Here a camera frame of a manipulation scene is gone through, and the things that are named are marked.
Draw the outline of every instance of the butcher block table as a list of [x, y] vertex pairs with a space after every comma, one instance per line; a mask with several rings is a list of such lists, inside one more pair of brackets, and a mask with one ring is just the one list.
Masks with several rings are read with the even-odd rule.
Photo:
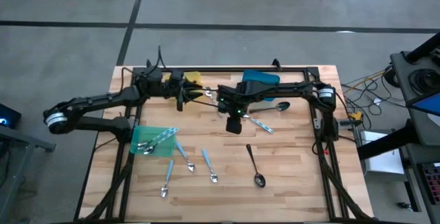
[[[321, 81], [334, 86], [342, 96], [336, 66], [312, 67], [318, 67]], [[271, 74], [279, 75], [281, 82], [304, 80], [303, 73], [299, 72]], [[204, 87], [212, 89], [216, 89], [217, 85], [234, 87], [241, 81], [242, 75], [240, 71], [201, 72], [201, 81]], [[126, 71], [124, 87], [128, 87], [130, 81], [131, 74]], [[120, 85], [121, 67], [116, 67], [110, 91], [119, 91]], [[211, 103], [206, 96], [197, 100]], [[251, 120], [242, 120], [243, 130], [240, 135], [235, 135], [225, 130], [227, 114], [220, 118], [214, 107], [190, 102], [184, 106], [183, 112], [178, 112], [174, 99], [147, 100], [142, 107], [140, 125], [179, 128], [177, 141], [183, 146], [189, 160], [196, 165], [196, 171], [187, 169], [186, 161], [177, 148], [171, 158], [136, 155], [125, 221], [328, 221], [318, 157], [311, 151], [315, 137], [309, 103], [302, 98], [277, 98], [273, 102], [251, 105], [251, 108], [262, 105], [272, 107], [282, 101], [291, 103], [288, 110], [252, 114], [252, 117], [272, 128], [273, 134]], [[112, 119], [124, 111], [125, 107], [106, 109], [103, 117]], [[347, 118], [339, 100], [334, 115], [337, 119]], [[348, 131], [341, 131], [340, 134], [353, 137]], [[113, 137], [110, 133], [99, 133], [96, 146]], [[246, 144], [252, 145], [258, 171], [266, 178], [265, 188], [257, 188], [254, 183], [255, 171]], [[117, 148], [118, 143], [114, 141], [94, 153], [79, 204], [79, 217], [88, 215], [109, 189]], [[219, 177], [218, 183], [210, 180], [202, 148], [208, 152], [212, 167]], [[373, 216], [355, 143], [340, 139], [335, 143], [335, 148], [344, 187], [362, 210]], [[174, 159], [175, 163], [168, 195], [161, 198], [160, 189], [165, 183], [170, 159]], [[336, 216], [341, 217], [337, 194], [331, 187]], [[122, 186], [116, 197], [114, 216], [118, 216], [121, 191]]]

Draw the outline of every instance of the black clamp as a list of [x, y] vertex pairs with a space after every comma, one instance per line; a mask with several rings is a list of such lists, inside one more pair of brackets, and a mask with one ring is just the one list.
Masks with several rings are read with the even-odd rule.
[[282, 71], [283, 68], [281, 67], [280, 61], [278, 61], [278, 59], [274, 59], [274, 61], [272, 61], [272, 65], [276, 67], [277, 71]]

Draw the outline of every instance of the black spoon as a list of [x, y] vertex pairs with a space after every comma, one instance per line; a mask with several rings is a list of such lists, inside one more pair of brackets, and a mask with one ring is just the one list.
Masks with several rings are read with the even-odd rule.
[[249, 114], [251, 113], [256, 113], [259, 111], [267, 111], [267, 110], [272, 110], [272, 109], [276, 109], [278, 111], [284, 111], [287, 108], [290, 107], [290, 103], [288, 102], [279, 102], [278, 104], [276, 104], [275, 107], [270, 107], [270, 108], [264, 108], [264, 109], [255, 109], [255, 110], [249, 110]]
[[263, 175], [259, 174], [258, 170], [256, 169], [255, 161], [254, 161], [254, 156], [252, 155], [252, 148], [250, 148], [250, 144], [246, 144], [246, 148], [247, 148], [247, 151], [249, 152], [250, 158], [252, 159], [252, 163], [254, 164], [254, 168], [255, 168], [254, 181], [255, 181], [255, 184], [258, 187], [260, 187], [260, 188], [264, 188], [266, 186], [266, 179], [264, 178]]

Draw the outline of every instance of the yellow cable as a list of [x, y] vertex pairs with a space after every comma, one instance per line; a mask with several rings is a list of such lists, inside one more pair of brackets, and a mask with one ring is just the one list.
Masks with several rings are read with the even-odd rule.
[[356, 85], [354, 85], [354, 86], [350, 87], [349, 89], [347, 89], [347, 90], [344, 92], [344, 94], [350, 92], [351, 90], [355, 89], [357, 86], [359, 86], [360, 84], [362, 84], [362, 83], [364, 83], [364, 82], [367, 82], [367, 81], [369, 81], [369, 80], [373, 80], [373, 79], [376, 78], [376, 77], [382, 76], [384, 73], [385, 73], [385, 71], [381, 71], [381, 72], [378, 72], [377, 74], [375, 74], [374, 76], [370, 76], [370, 77], [368, 77], [368, 78], [365, 78], [365, 80], [363, 80], [362, 82], [359, 82], [359, 83], [357, 83]]

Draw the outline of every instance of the yellow object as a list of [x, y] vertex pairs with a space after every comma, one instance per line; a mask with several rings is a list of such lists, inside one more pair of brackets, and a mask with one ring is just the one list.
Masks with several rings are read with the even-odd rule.
[[362, 112], [358, 111], [356, 113], [350, 113], [350, 118], [353, 120], [360, 120], [362, 121]]
[[357, 83], [356, 85], [354, 85], [354, 86], [350, 87], [349, 89], [347, 89], [347, 90], [344, 92], [344, 94], [350, 92], [350, 91], [353, 90], [355, 87], [359, 86], [360, 84], [362, 84], [362, 83], [364, 83], [364, 82], [366, 82], [366, 81], [373, 80], [374, 78], [376, 78], [376, 77], [378, 77], [378, 76], [382, 76], [384, 73], [385, 73], [385, 71], [381, 71], [381, 72], [375, 74], [374, 76], [370, 76], [370, 77], [368, 77], [368, 78], [365, 78], [365, 80], [363, 80], [362, 82], [359, 82], [359, 83]]
[[198, 85], [201, 85], [201, 74], [198, 71], [192, 71], [192, 72], [185, 72], [185, 77], [191, 81], [196, 82]]
[[[201, 85], [201, 74], [198, 71], [191, 71], [191, 72], [185, 72], [184, 73], [185, 77], [191, 81], [191, 82], [196, 82], [198, 85]], [[165, 80], [169, 80], [171, 77], [170, 73], [164, 74], [164, 77], [162, 78], [162, 82], [164, 82]]]

